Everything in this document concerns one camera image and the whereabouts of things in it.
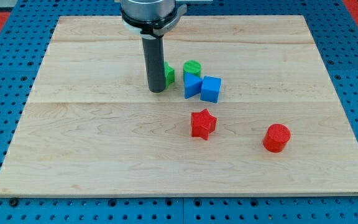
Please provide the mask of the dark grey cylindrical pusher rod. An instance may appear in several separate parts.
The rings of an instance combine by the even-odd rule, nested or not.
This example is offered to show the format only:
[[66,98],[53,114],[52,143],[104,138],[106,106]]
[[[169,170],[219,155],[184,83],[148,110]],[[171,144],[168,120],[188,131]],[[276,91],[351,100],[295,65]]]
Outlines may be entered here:
[[148,88],[160,93],[166,88],[163,38],[142,39]]

